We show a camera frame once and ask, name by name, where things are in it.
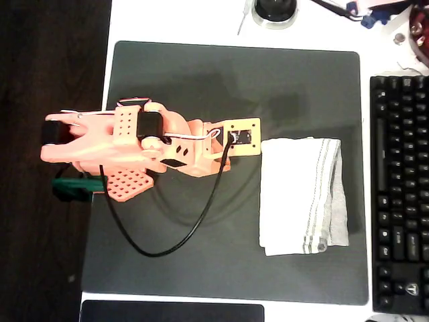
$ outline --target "green object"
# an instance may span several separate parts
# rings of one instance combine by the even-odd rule
[[[93,193],[104,191],[100,176],[55,178],[52,180],[52,190],[61,201],[82,201],[85,203],[91,202]]]

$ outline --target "white desk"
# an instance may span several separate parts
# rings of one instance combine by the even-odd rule
[[[297,20],[286,30],[267,30],[253,22],[250,15],[237,36],[243,16],[244,0],[113,0],[107,65],[103,95],[106,106],[113,61],[113,49],[119,40],[172,42],[266,48],[312,50],[344,50],[357,52],[361,59],[361,95],[363,125],[363,165],[369,302],[365,306],[322,305],[273,301],[240,301],[186,297],[154,297],[117,294],[82,294],[87,299],[122,301],[198,301],[259,303],[265,307],[267,322],[295,321],[356,321],[364,322],[373,315],[371,276],[371,195],[369,155],[369,77],[385,71],[400,70],[397,62],[407,59],[407,44],[402,49],[390,35],[384,35],[380,25],[366,30],[359,23],[339,17],[309,0],[301,0]]]

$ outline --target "desk mat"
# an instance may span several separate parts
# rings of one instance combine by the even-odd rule
[[[359,81],[359,57],[352,52],[119,42],[110,109],[123,97],[151,97],[187,120],[260,117],[263,140],[341,139],[350,246],[266,257],[259,246],[261,157],[233,158],[205,222],[183,248],[164,258],[145,258],[131,248],[104,197],[95,196],[82,289],[364,305]],[[117,211],[141,247],[165,250],[188,233],[214,181],[215,176],[192,178],[168,170],[152,189],[116,203]]]
[[[85,301],[80,322],[264,322],[263,306],[224,303]]]

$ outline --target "white cable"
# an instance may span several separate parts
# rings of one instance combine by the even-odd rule
[[[62,109],[60,111],[61,113],[77,113],[77,114],[81,114],[81,115],[99,115],[99,114],[115,114],[115,111],[93,111],[93,112],[79,112],[79,111],[74,111],[72,109]]]
[[[219,134],[221,134],[220,129],[212,129],[205,136],[190,136],[188,134],[176,134],[176,133],[165,133],[164,136],[169,138],[176,139],[185,139],[185,140],[205,140],[211,136],[212,139],[216,138]]]

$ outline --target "blue object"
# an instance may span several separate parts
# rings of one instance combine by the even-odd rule
[[[352,1],[346,4],[346,10],[348,12],[354,13],[355,15],[358,14],[357,12],[357,3],[356,1]]]
[[[371,29],[377,21],[383,25],[387,24],[390,20],[390,13],[388,11],[374,10],[371,15],[366,15],[361,21],[361,25],[367,29]]]

